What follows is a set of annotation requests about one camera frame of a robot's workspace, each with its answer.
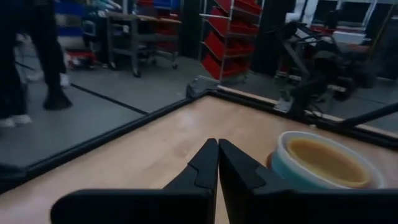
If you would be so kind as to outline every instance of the table surface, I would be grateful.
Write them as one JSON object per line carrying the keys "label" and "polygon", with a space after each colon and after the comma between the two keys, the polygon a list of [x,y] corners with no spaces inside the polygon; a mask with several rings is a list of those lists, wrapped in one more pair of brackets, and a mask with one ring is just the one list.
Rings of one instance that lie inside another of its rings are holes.
{"label": "table surface", "polygon": [[[47,224],[63,195],[79,189],[159,189],[187,165],[208,138],[225,138],[265,164],[285,131],[334,139],[367,157],[398,187],[398,154],[333,133],[206,96],[0,195],[0,223]],[[216,223],[228,223],[220,183]]]}

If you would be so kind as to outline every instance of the brown liquid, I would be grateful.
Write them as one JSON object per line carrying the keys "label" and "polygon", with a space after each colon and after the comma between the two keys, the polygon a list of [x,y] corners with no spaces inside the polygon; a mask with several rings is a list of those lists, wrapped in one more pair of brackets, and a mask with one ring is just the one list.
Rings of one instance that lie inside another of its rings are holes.
{"label": "brown liquid", "polygon": [[309,139],[293,139],[288,153],[308,170],[334,183],[352,188],[364,188],[370,176],[354,157]]}

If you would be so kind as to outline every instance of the red storage bin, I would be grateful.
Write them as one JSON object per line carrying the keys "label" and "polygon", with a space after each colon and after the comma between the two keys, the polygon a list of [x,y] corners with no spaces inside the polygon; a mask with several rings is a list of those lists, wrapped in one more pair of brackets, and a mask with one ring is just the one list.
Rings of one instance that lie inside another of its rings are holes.
{"label": "red storage bin", "polygon": [[[223,8],[224,11],[230,13],[231,9],[231,0],[215,0],[218,5]],[[254,0],[235,0],[234,7],[245,10],[246,12],[250,12],[251,14],[260,15],[261,14],[261,6],[257,5]]]}
{"label": "red storage bin", "polygon": [[[210,75],[218,80],[220,79],[221,73],[221,62],[215,61],[210,55],[206,55],[206,57],[201,61],[204,68]],[[248,69],[248,63],[236,62],[234,60],[226,60],[224,62],[223,69],[223,78],[228,78],[233,75],[237,75],[241,72],[245,72]]]}
{"label": "red storage bin", "polygon": [[210,32],[205,40],[205,44],[221,60],[224,56],[244,55],[253,51],[253,46],[243,42],[243,40],[231,39],[224,51],[224,42],[220,40],[214,32]]}
{"label": "red storage bin", "polygon": [[137,0],[137,4],[145,5],[145,6],[153,6],[154,0]]}
{"label": "red storage bin", "polygon": [[[210,14],[215,16],[225,16],[223,12],[218,8],[213,8]],[[231,21],[231,30],[228,30],[227,19],[210,17],[208,21],[223,37],[225,37],[228,33],[255,35],[258,33],[259,30],[258,27],[249,26],[239,20]]]}
{"label": "red storage bin", "polygon": [[167,50],[177,50],[177,45],[173,42],[157,42],[156,45]]}
{"label": "red storage bin", "polygon": [[241,21],[233,21],[231,23],[231,30],[232,33],[235,34],[257,34],[259,28],[256,26],[249,26]]}
{"label": "red storage bin", "polygon": [[175,31],[175,29],[171,29],[171,28],[155,28],[155,33],[157,34],[164,34],[164,35],[177,35],[177,32]]}

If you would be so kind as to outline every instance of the white sneaker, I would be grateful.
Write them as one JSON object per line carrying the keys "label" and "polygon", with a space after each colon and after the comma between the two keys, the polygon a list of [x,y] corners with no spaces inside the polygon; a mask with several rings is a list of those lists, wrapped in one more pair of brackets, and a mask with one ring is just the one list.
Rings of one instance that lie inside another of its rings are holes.
{"label": "white sneaker", "polygon": [[14,128],[15,122],[11,118],[0,119],[0,128]]}
{"label": "white sneaker", "polygon": [[69,76],[63,73],[61,73],[60,76],[61,76],[61,82],[60,82],[61,86],[64,88],[69,87],[70,86]]}
{"label": "white sneaker", "polygon": [[32,119],[30,118],[29,115],[23,114],[23,115],[12,115],[12,119],[16,124],[29,124],[32,122]]}
{"label": "white sneaker", "polygon": [[43,72],[36,72],[36,73],[33,73],[33,74],[28,74],[26,76],[26,79],[29,82],[38,82],[38,81],[41,81],[43,78],[44,78]]}

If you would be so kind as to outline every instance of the black pants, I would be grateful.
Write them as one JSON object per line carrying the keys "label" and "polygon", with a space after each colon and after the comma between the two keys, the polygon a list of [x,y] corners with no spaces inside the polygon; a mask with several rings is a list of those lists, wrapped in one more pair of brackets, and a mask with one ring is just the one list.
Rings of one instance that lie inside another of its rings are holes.
{"label": "black pants", "polygon": [[49,89],[61,90],[60,72],[63,72],[63,53],[57,40],[53,0],[24,0],[28,10],[26,29],[36,47],[44,80]]}
{"label": "black pants", "polygon": [[17,29],[29,33],[36,47],[49,90],[61,91],[60,72],[65,73],[63,52],[57,40],[53,0],[24,0],[26,14],[0,16],[0,119],[26,114],[23,87],[15,67]]}
{"label": "black pants", "polygon": [[15,66],[17,22],[14,16],[0,22],[0,119],[26,114],[25,93]]}

